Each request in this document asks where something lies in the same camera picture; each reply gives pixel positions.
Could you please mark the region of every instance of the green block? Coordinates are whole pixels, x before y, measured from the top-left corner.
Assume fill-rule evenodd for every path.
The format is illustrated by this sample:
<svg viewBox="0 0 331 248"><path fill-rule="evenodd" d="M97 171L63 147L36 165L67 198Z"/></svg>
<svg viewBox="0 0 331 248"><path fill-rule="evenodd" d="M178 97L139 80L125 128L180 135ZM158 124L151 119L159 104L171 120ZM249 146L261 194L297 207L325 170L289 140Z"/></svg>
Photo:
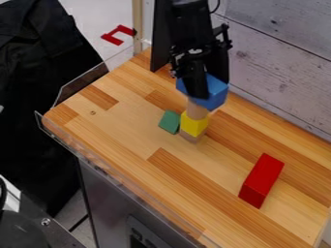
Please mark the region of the green block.
<svg viewBox="0 0 331 248"><path fill-rule="evenodd" d="M175 135L180 126L180 115L174 111L166 110L162 117L159 127Z"/></svg>

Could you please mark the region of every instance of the blue block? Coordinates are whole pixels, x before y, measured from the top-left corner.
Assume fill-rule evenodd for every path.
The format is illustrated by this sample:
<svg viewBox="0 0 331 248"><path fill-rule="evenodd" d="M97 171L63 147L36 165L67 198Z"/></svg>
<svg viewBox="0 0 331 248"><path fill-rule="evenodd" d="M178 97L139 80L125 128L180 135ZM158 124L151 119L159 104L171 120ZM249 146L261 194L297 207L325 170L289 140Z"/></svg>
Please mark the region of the blue block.
<svg viewBox="0 0 331 248"><path fill-rule="evenodd" d="M226 101L228 85L217 78L207 75L207 83L209 89L209 99L190 98L193 102L201 105L212 111L221 106ZM188 95L184 81L182 78L177 79L176 88L185 95Z"/></svg>

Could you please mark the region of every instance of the screw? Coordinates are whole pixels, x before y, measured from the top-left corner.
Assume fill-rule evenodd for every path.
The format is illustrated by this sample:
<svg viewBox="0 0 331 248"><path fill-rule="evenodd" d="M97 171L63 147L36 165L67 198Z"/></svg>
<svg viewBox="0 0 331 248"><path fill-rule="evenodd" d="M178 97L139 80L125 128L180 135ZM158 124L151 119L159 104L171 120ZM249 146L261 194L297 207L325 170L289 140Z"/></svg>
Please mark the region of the screw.
<svg viewBox="0 0 331 248"><path fill-rule="evenodd" d="M48 218L44 218L41 224L42 226L47 227L50 224L50 220Z"/></svg>

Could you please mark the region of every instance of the wood grain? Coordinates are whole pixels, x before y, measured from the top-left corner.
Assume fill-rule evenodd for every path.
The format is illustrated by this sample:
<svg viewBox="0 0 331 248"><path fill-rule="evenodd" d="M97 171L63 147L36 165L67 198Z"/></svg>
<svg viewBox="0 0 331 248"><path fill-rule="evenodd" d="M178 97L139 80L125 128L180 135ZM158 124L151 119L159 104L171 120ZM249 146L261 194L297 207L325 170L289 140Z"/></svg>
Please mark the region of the wood grain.
<svg viewBox="0 0 331 248"><path fill-rule="evenodd" d="M193 170L167 151L159 149L148 161L242 227L254 231L271 247L309 247L298 236L258 214L257 209L225 191L218 184Z"/></svg>
<svg viewBox="0 0 331 248"><path fill-rule="evenodd" d="M79 91L79 94L87 98L103 110L108 110L118 103L116 99L112 98L104 91L98 89L93 85L89 85L83 90Z"/></svg>
<svg viewBox="0 0 331 248"><path fill-rule="evenodd" d="M181 112L187 99L166 69L148 71L148 58L95 81L95 96L75 94L43 123L207 247L313 246L331 202L329 143L234 94L198 144L171 135L158 127L164 109ZM104 94L118 103L105 108ZM236 196L263 152L286 165L257 210Z"/></svg>

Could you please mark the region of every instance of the black bag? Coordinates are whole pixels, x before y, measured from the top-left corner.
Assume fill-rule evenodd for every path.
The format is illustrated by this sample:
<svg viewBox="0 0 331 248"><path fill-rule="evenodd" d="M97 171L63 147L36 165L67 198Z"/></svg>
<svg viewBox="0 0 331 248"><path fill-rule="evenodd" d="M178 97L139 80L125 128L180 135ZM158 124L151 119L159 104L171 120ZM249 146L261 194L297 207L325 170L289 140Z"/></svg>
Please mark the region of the black bag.
<svg viewBox="0 0 331 248"><path fill-rule="evenodd" d="M77 188L76 159L38 128L34 111L102 62L57 0L0 5L0 173L51 215Z"/></svg>

